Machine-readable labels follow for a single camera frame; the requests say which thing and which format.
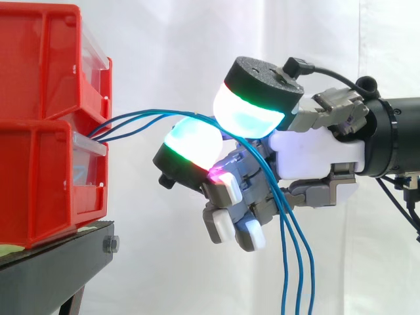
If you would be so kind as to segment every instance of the blue cable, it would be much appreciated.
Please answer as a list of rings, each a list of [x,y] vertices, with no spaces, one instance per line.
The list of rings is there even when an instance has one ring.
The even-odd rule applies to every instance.
[[[128,119],[128,120],[124,121],[123,123],[120,123],[118,126],[115,126],[115,127],[111,128],[110,130],[106,131],[105,133],[102,133],[100,136],[94,137],[93,140],[98,141],[99,139],[102,139],[102,138],[108,136],[110,133],[113,133],[114,131],[128,125],[129,123],[132,123],[132,122],[134,122],[136,120],[139,120],[141,118],[144,118],[144,117],[154,116],[154,115],[155,114],[143,114],[143,115],[138,115],[134,118]]]
[[[98,126],[94,131],[92,131],[89,134],[89,136],[91,137],[96,132],[101,130],[103,127],[107,126],[107,124],[109,124],[109,123],[111,123],[115,120],[122,119],[122,118],[125,118],[125,117],[131,117],[131,116],[139,116],[139,115],[142,115],[142,114],[182,115],[182,116],[188,116],[188,117],[193,117],[193,118],[202,120],[202,121],[207,122],[207,123],[213,125],[214,127],[218,128],[222,132],[230,135],[232,138],[234,138],[236,141],[238,141],[240,144],[242,144],[251,153],[251,155],[254,156],[254,158],[259,162],[262,170],[264,171],[264,173],[267,177],[268,183],[269,183],[270,188],[273,192],[274,199],[275,199],[276,204],[277,204],[277,206],[279,208],[279,211],[280,211],[280,230],[283,231],[282,232],[283,262],[285,262],[285,264],[284,264],[284,266],[285,266],[285,282],[284,282],[284,285],[283,285],[282,314],[284,314],[284,312],[285,312],[285,309],[284,309],[285,308],[284,307],[285,306],[285,292],[287,291],[287,282],[288,282],[287,253],[285,251],[284,225],[283,225],[283,222],[282,222],[282,218],[283,218],[283,221],[286,223],[287,229],[289,230],[289,233],[291,235],[293,245],[295,246],[295,249],[296,249],[296,254],[297,254],[298,264],[299,264],[299,285],[298,285],[296,307],[295,307],[295,313],[296,314],[299,314],[299,312],[300,312],[301,294],[302,294],[302,288],[303,288],[302,257],[301,257],[301,253],[300,253],[300,249],[299,249],[299,244],[297,243],[297,239],[294,235],[293,229],[291,228],[290,222],[288,221],[287,216],[285,215],[284,205],[287,207],[287,212],[289,213],[289,215],[290,215],[290,217],[293,221],[293,225],[295,225],[295,228],[298,231],[298,234],[299,234],[299,236],[301,237],[301,239],[304,243],[304,246],[305,246],[305,248],[308,252],[308,256],[309,256],[309,260],[310,260],[311,298],[310,298],[310,306],[309,306],[308,313],[311,314],[312,309],[313,309],[313,304],[314,304],[314,295],[315,295],[315,273],[314,273],[313,254],[312,254],[312,251],[310,250],[310,246],[309,246],[305,236],[303,235],[303,232],[302,232],[302,230],[301,230],[301,228],[300,228],[292,210],[290,209],[289,204],[287,203],[287,200],[284,197],[283,192],[279,189],[279,187],[277,185],[277,181],[276,181],[271,169],[269,168],[268,164],[265,162],[263,157],[258,153],[258,151],[256,151],[256,149],[254,149],[254,147],[252,147],[244,138],[236,137],[232,133],[229,133],[228,131],[224,130],[216,121],[214,121],[211,118],[208,118],[207,116],[200,115],[200,114],[195,114],[195,113],[192,113],[192,112],[180,112],[180,111],[174,111],[174,110],[143,110],[143,111],[138,111],[138,112],[133,112],[133,113],[128,113],[128,114],[124,114],[124,115],[121,115],[121,116],[117,116],[117,117],[103,123],[102,125]],[[149,122],[147,127],[149,127],[154,122],[155,121]]]
[[[136,133],[139,133],[139,132],[141,132],[141,131],[143,131],[143,130],[145,130],[145,129],[149,128],[149,127],[150,127],[151,125],[153,125],[155,122],[157,122],[157,121],[161,120],[162,118],[168,117],[168,116],[170,116],[170,115],[160,115],[160,116],[157,116],[155,119],[153,119],[153,120],[149,121],[149,122],[148,122],[147,124],[145,124],[143,127],[138,128],[137,130],[131,131],[130,133],[125,133],[124,135],[113,136],[113,137],[108,138],[108,139],[97,140],[97,141],[98,141],[98,142],[100,142],[100,143],[104,143],[104,142],[114,141],[114,140],[118,140],[118,139],[121,139],[121,138],[125,138],[125,137],[129,137],[129,136],[135,135]],[[136,118],[136,119],[132,118],[132,119],[129,119],[129,120],[134,121],[134,120],[138,120],[138,119],[140,119],[140,118],[138,118],[138,117],[135,117],[135,118]],[[115,131],[116,129],[123,127],[123,126],[124,126],[124,125],[126,125],[126,124],[128,124],[128,120],[127,120],[127,121],[125,121],[125,122],[123,122],[123,123],[120,123],[118,126],[114,127],[113,129],[109,130],[108,132],[109,132],[109,133],[111,133],[111,132]]]

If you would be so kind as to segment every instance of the white backdrop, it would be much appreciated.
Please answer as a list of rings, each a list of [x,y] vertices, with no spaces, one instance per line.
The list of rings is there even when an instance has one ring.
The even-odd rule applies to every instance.
[[[277,64],[298,56],[351,79],[374,75],[383,96],[420,95],[415,1],[74,3],[114,61],[114,115],[146,108],[210,114],[239,55]],[[300,82],[309,95],[338,86],[320,75]],[[201,219],[205,200],[180,186],[159,186],[152,158],[175,121],[110,145],[107,219],[115,220],[121,247],[86,286],[81,314],[279,314],[278,220],[265,226],[268,246],[258,253],[236,243],[213,245]],[[342,207],[298,209],[296,216],[316,259],[314,314],[418,314],[420,245],[374,180],[362,180]],[[297,263],[290,242],[288,249],[292,314]]]

